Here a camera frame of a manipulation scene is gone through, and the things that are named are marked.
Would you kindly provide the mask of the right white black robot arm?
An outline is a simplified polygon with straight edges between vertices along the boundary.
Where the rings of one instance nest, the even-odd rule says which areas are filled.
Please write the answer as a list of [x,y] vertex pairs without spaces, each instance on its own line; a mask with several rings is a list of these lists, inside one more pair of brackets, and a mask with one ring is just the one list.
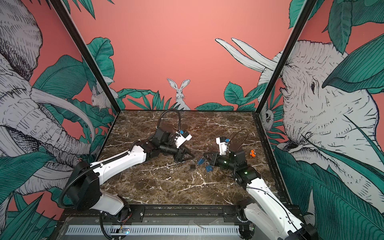
[[241,221],[250,221],[270,240],[317,240],[317,230],[303,223],[272,193],[261,174],[248,165],[245,152],[230,152],[228,156],[218,152],[206,153],[210,165],[232,171],[236,182],[254,199],[240,207]]

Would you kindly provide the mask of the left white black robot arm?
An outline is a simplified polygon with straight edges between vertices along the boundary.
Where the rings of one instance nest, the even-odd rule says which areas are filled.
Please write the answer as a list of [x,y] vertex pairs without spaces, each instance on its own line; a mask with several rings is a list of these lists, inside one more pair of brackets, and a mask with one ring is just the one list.
[[192,152],[184,146],[192,135],[179,130],[174,136],[170,132],[157,128],[150,139],[136,141],[130,149],[103,161],[88,164],[78,163],[62,190],[58,206],[63,209],[74,208],[77,211],[98,210],[112,216],[127,219],[131,209],[123,197],[101,190],[100,186],[119,173],[159,154],[172,155],[176,162],[194,158]]

